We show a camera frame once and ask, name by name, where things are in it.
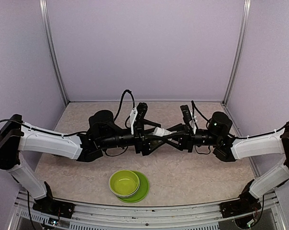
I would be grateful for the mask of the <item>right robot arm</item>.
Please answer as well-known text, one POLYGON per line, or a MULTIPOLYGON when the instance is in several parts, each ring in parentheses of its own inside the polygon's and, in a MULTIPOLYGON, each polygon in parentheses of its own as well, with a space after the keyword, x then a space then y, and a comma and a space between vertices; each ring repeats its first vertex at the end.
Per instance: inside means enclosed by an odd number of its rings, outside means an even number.
POLYGON ((281 154, 282 160, 260 177, 254 179, 243 197, 236 202, 236 209, 245 213, 266 192, 289 180, 289 121, 280 129, 250 137, 232 137, 229 132, 232 120, 223 113, 213 113, 206 130, 184 130, 167 135, 179 140, 179 148, 213 146, 213 154, 223 162, 233 162, 259 155, 281 154))

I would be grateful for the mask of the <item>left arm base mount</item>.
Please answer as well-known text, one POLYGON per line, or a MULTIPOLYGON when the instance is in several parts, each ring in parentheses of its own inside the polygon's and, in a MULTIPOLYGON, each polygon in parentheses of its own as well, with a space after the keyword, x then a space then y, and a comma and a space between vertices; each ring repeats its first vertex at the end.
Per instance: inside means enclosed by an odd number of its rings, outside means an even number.
POLYGON ((44 182, 44 185, 46 187, 46 196, 44 198, 34 200, 33 210, 54 215, 59 218, 63 217, 71 219, 75 205, 70 202, 54 199, 49 184, 44 182))

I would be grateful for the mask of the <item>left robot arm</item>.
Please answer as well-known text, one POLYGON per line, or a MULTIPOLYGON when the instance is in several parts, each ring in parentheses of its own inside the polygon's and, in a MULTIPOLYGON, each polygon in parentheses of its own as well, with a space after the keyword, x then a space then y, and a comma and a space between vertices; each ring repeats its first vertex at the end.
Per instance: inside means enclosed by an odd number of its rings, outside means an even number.
POLYGON ((58 202, 50 186, 38 179, 21 152, 49 153, 79 162, 93 162, 103 157, 108 149, 134 146, 145 155, 153 150, 149 146, 153 141, 165 143, 168 140, 166 136, 143 130, 146 120, 138 110, 132 110, 130 118, 131 127, 122 129, 115 124, 111 111, 100 110, 89 118, 88 131, 64 134, 32 126, 15 114, 3 120, 0 130, 0 169, 10 173, 46 212, 54 213, 58 202))

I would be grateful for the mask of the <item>small white pill bottle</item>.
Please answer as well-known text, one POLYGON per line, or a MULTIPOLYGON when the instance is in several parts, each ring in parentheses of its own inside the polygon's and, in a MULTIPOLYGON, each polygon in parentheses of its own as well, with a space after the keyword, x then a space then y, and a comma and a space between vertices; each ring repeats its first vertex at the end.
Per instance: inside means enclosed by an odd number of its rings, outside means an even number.
POLYGON ((153 131, 153 135, 158 136, 158 137, 163 137, 163 136, 167 136, 170 134, 172 134, 171 131, 164 129, 164 128, 160 128, 160 127, 156 127, 153 131))

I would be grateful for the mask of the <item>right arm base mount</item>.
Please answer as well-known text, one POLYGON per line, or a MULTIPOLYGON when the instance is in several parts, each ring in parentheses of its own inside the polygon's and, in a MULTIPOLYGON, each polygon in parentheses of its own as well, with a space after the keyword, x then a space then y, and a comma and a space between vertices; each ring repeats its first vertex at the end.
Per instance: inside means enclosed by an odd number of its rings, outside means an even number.
POLYGON ((253 181, 254 179, 244 187, 237 200, 220 203, 220 209, 223 218, 242 215, 262 208, 259 198, 255 198, 250 193, 250 186, 253 181))

